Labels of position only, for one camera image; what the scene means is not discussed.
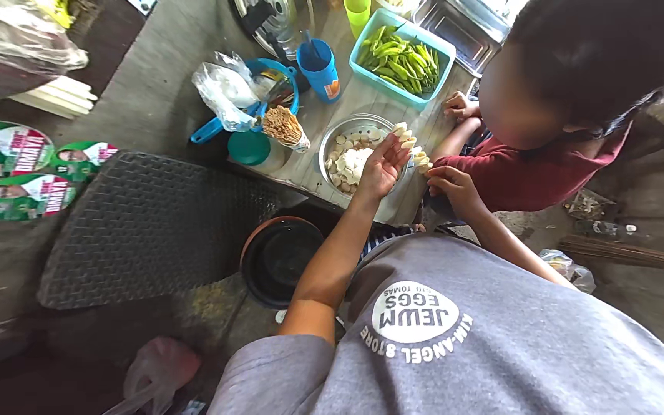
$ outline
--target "face on sticker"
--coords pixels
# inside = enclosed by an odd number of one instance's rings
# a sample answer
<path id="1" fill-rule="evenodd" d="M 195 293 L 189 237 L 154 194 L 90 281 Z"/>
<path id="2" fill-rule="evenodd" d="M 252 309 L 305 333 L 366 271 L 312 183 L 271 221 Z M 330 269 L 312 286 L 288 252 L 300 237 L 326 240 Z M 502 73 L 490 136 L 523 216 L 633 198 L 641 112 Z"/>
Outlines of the face on sticker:
<path id="1" fill-rule="evenodd" d="M 29 196 L 24 187 L 17 184 L 0 184 L 0 199 L 14 199 L 15 197 Z"/>
<path id="2" fill-rule="evenodd" d="M 373 328 L 402 344 L 426 341 L 447 332 L 460 310 L 449 298 L 415 281 L 399 281 L 383 290 L 373 306 Z"/>
<path id="3" fill-rule="evenodd" d="M 81 150 L 60 150 L 58 158 L 64 162 L 85 162 L 88 156 Z"/>

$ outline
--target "black rubber mat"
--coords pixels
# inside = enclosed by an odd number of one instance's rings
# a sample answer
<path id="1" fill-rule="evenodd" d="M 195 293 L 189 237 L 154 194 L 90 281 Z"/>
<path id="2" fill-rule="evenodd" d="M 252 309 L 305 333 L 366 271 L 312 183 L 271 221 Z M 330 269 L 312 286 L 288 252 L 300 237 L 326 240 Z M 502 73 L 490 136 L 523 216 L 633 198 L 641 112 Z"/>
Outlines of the black rubber mat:
<path id="1" fill-rule="evenodd" d="M 121 151 L 73 206 L 38 299 L 72 309 L 219 281 L 237 271 L 245 240 L 277 206 L 275 193 L 243 177 Z"/>

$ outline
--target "fingers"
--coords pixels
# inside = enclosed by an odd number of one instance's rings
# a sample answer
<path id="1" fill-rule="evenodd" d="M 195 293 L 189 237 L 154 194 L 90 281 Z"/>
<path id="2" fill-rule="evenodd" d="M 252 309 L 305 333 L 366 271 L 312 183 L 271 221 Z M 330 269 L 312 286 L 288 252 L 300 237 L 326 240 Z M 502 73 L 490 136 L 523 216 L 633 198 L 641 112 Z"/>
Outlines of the fingers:
<path id="1" fill-rule="evenodd" d="M 409 161 L 411 157 L 411 151 L 409 148 L 401 148 L 396 152 L 396 158 L 391 160 L 391 164 L 396 167 L 396 170 L 399 171 Z"/>
<path id="2" fill-rule="evenodd" d="M 398 137 L 396 137 L 396 134 L 389 133 L 386 138 L 381 141 L 381 144 L 379 144 L 378 147 L 373 150 L 373 154 L 371 156 L 383 156 L 396 143 L 398 143 Z"/>
<path id="3" fill-rule="evenodd" d="M 429 186 L 429 195 L 430 196 L 437 196 L 438 194 L 442 193 L 439 187 L 437 186 Z"/>
<path id="4" fill-rule="evenodd" d="M 439 193 L 437 191 L 433 192 L 433 187 L 438 188 L 442 193 L 448 193 L 457 189 L 457 186 L 442 177 L 431 177 L 427 180 L 427 184 L 429 184 L 429 194 L 432 196 L 436 196 Z"/>
<path id="5" fill-rule="evenodd" d="M 465 118 L 466 110 L 465 109 L 448 108 L 448 109 L 445 110 L 445 115 L 448 116 L 448 117 Z"/>
<path id="6" fill-rule="evenodd" d="M 451 98 L 448 98 L 443 106 L 446 108 L 451 108 L 451 107 L 463 107 L 464 101 L 465 101 L 465 95 L 463 95 L 463 92 L 457 91 L 455 92 Z"/>
<path id="7" fill-rule="evenodd" d="M 398 141 L 398 137 L 396 137 L 395 143 L 393 143 L 392 146 L 390 146 L 386 151 L 386 153 L 383 155 L 383 158 L 386 159 L 392 165 L 396 164 L 396 154 L 398 153 L 399 150 L 401 150 L 401 144 L 402 143 Z"/>
<path id="8" fill-rule="evenodd" d="M 448 101 L 453 100 L 454 98 L 459 97 L 459 96 L 464 97 L 465 95 L 463 95 L 463 92 L 460 92 L 460 91 L 455 91 L 455 92 L 451 93 L 450 95 L 448 95 L 447 98 L 445 98 L 445 100 L 442 102 L 442 105 L 445 106 L 445 104 Z"/>
<path id="9" fill-rule="evenodd" d="M 451 182 L 460 184 L 464 180 L 470 178 L 469 175 L 463 173 L 460 170 L 457 170 L 454 167 L 443 165 L 435 168 L 430 168 L 429 171 L 425 174 L 429 177 L 445 177 L 450 179 Z"/>

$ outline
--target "dark hair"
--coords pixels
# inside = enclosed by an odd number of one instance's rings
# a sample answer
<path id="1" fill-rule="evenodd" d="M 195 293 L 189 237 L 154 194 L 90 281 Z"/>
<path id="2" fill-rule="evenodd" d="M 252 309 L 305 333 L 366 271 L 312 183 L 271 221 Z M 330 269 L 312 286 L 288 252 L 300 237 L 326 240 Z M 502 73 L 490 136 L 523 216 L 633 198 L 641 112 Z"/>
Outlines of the dark hair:
<path id="1" fill-rule="evenodd" d="M 596 137 L 664 98 L 664 0 L 531 0 L 508 43 L 542 95 Z"/>

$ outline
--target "red shirt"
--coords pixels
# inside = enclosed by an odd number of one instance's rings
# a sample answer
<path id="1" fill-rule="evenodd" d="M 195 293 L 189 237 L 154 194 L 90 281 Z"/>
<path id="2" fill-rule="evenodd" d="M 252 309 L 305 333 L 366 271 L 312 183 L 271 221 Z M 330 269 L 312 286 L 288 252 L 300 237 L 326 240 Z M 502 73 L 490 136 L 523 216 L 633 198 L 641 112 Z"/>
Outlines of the red shirt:
<path id="1" fill-rule="evenodd" d="M 614 161 L 628 133 L 629 128 L 611 134 L 595 159 L 586 158 L 560 140 L 521 151 L 491 137 L 470 155 L 440 157 L 434 164 L 450 165 L 470 174 L 491 212 L 541 211 L 564 201 L 598 169 Z"/>

